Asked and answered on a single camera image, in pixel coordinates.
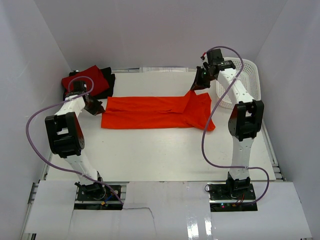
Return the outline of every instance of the red cloth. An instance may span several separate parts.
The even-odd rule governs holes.
[[[94,87],[91,92],[91,96],[98,95],[109,88],[108,81],[104,78],[104,75],[102,74],[101,70],[96,65],[88,68],[87,70],[80,71],[74,76],[68,76],[63,78],[61,81],[62,85],[65,89],[68,90],[68,85],[71,82],[71,80],[79,76],[86,76],[93,80]],[[92,84],[91,81],[86,77],[79,78],[79,81],[86,82],[86,89],[89,91],[91,89]]]
[[[208,93],[197,95],[188,91],[185,96],[128,96],[109,97],[102,114],[105,129],[204,129],[211,113]],[[212,120],[208,131],[215,129]]]

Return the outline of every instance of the white basket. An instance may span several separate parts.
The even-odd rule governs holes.
[[[236,70],[240,70],[241,68],[241,62],[239,58],[236,57],[225,57],[224,60],[231,60]],[[248,93],[255,99],[255,100],[261,100],[261,91],[260,91],[260,81],[259,81],[259,74],[258,74],[258,68],[257,66],[249,60],[243,59],[244,68],[239,76],[239,80],[242,82],[245,89],[248,91]],[[218,82],[215,81],[216,84],[216,95],[218,96],[218,99],[221,98],[221,96],[224,94],[225,89],[224,87]],[[221,107],[224,107],[226,109],[233,109],[234,106],[231,103],[230,98],[228,95],[226,95],[222,101],[219,104]]]

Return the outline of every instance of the white enclosure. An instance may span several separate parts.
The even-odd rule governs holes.
[[[0,239],[20,239],[32,183],[44,167],[25,125],[61,100],[61,78],[92,65],[195,68],[217,45],[256,63],[275,155],[320,239],[319,1],[0,0],[0,32]],[[30,127],[46,157],[44,117],[53,112]]]

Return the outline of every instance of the orange cloth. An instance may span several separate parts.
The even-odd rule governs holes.
[[[208,93],[185,96],[108,97],[101,127],[105,129],[204,129],[211,113]],[[208,131],[215,129],[212,120]]]

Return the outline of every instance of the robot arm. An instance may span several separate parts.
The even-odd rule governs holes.
[[[217,80],[227,89],[233,82],[237,71],[236,66],[230,60],[224,60],[220,49],[205,52],[202,66],[197,66],[192,90],[200,90],[210,87],[210,81]],[[257,132],[262,125],[264,104],[256,101],[243,86],[236,80],[228,96],[234,105],[228,129],[233,139],[233,153],[231,166],[249,166],[251,147]],[[227,176],[227,191],[229,193],[241,193],[250,187],[249,170],[246,168],[231,168]]]
[[[86,84],[83,81],[74,82],[73,89],[66,96],[66,99],[73,99],[87,91]],[[78,116],[83,109],[92,115],[103,113],[105,110],[101,104],[101,101],[90,95],[85,95],[64,103],[55,115],[45,118],[45,127],[52,153],[65,159],[75,171],[97,181],[101,181],[101,177],[98,171],[91,166],[84,152],[85,139],[78,122]],[[82,176],[79,176],[79,181],[78,187],[82,186],[82,190],[87,195],[96,197],[104,192],[101,184],[92,182]]]

